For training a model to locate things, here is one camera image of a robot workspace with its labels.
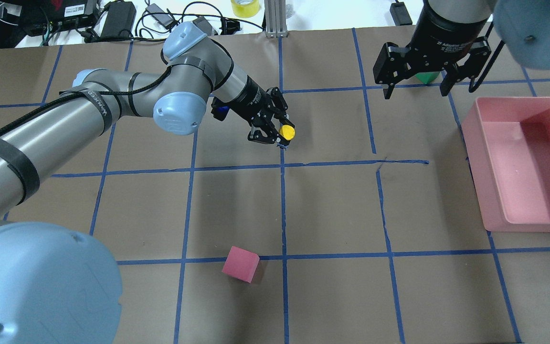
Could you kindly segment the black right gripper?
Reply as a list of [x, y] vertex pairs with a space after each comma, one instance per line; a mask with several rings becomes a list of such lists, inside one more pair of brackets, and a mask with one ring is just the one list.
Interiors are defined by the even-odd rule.
[[473, 80], [487, 64], [492, 53], [485, 37], [463, 45], [458, 52], [452, 52], [449, 46], [435, 41], [427, 46], [398, 46], [386, 42], [373, 66], [373, 79], [383, 86], [385, 99], [390, 99], [395, 86], [403, 80], [421, 72], [445, 71], [440, 84], [441, 96], [448, 96], [461, 80]]

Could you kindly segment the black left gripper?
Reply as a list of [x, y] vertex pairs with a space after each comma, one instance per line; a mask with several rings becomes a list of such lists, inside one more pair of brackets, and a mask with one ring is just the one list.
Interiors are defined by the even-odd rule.
[[290, 126], [288, 106], [278, 87], [263, 90], [248, 79], [243, 90], [230, 102], [230, 109], [250, 126], [247, 140], [261, 144], [289, 144], [279, 129]]

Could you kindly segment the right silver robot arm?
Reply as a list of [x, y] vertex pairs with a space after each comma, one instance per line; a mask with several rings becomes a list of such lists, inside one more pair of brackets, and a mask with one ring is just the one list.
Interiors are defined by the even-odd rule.
[[373, 66], [385, 99], [403, 80], [445, 72], [442, 96], [483, 83], [504, 47], [522, 67], [550, 70], [550, 0], [424, 0], [409, 43], [386, 42]]

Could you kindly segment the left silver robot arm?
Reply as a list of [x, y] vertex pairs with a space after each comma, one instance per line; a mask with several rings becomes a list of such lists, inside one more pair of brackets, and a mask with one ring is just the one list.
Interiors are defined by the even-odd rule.
[[[0, 129], [0, 217], [122, 116], [190, 135], [214, 96], [212, 115], [238, 114], [250, 126], [249, 141], [290, 144], [295, 129], [280, 89], [262, 89], [196, 22], [174, 28], [162, 54], [160, 75], [83, 70], [58, 98]], [[116, 260], [96, 238], [44, 222], [0, 221], [0, 344], [111, 344], [122, 292]]]

